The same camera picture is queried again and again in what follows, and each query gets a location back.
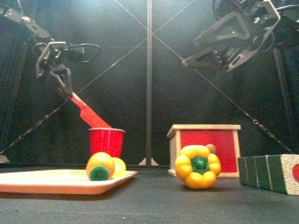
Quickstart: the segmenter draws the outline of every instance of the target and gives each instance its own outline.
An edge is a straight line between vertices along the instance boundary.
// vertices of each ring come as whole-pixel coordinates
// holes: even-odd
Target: robotic arm
[[[33,41],[32,50],[40,55],[36,63],[36,78],[41,83],[53,86],[66,97],[72,97],[70,70],[62,65],[64,58],[82,62],[85,45],[66,46],[65,42],[54,41],[50,34],[17,10],[0,5],[0,17],[25,29]]]
[[[193,40],[200,51],[181,63],[186,67],[229,72],[257,53],[278,21],[280,15],[269,0],[256,2],[245,11],[232,11],[200,33]]]

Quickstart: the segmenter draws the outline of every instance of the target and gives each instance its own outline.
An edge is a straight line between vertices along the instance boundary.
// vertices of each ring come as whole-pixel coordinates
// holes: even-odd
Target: wooden box
[[[166,134],[170,148],[170,169],[168,172],[174,176],[174,159],[180,155],[184,146],[213,144],[221,164],[218,177],[237,178],[238,130],[238,125],[174,124]]]

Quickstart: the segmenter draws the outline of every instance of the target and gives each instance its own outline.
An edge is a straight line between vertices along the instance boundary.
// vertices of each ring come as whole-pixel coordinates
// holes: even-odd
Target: green and white box
[[[238,157],[237,171],[241,185],[299,195],[299,155]]]

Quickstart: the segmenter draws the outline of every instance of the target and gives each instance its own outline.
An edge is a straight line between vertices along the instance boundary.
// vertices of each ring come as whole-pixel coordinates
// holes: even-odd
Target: black curtain
[[[293,125],[293,145],[299,141],[299,42],[281,49],[281,74],[284,76],[285,97],[288,102],[288,116]]]
[[[1,5],[22,10],[30,17],[34,13],[36,2],[30,1],[20,5],[16,1],[2,1]],[[25,44],[25,31],[20,30],[20,26],[9,20],[0,17],[0,151],[3,151],[9,141],[10,125],[13,121],[14,102],[24,70],[25,56],[28,46]]]
[[[90,63],[65,61],[64,64],[70,68],[78,97],[113,128],[125,131],[121,158],[128,165],[137,165],[146,147],[146,1],[54,0],[38,1],[37,6],[36,23],[54,40],[100,46],[100,55]],[[154,0],[152,7],[154,162],[169,164],[166,132],[176,123],[240,124],[241,156],[286,153],[244,114],[245,111],[288,144],[272,52],[258,53],[230,73],[200,70],[196,73],[182,66],[181,59],[197,52],[192,40],[216,22],[210,2]],[[12,61],[14,56],[9,54],[9,57],[5,59]],[[34,78],[34,56],[28,53],[25,59],[8,143],[64,103],[61,96]],[[77,107],[68,102],[6,151],[6,156],[21,163],[84,164],[89,157],[88,129]]]

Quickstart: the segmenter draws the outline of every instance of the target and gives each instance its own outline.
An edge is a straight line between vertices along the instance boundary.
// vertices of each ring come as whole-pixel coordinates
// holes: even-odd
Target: box
[[[168,131],[170,148],[170,169],[174,176],[174,159],[184,146],[213,144],[221,164],[220,178],[238,177],[238,125],[225,124],[174,124]]]
[[[241,185],[299,195],[299,155],[240,157],[237,168]]]

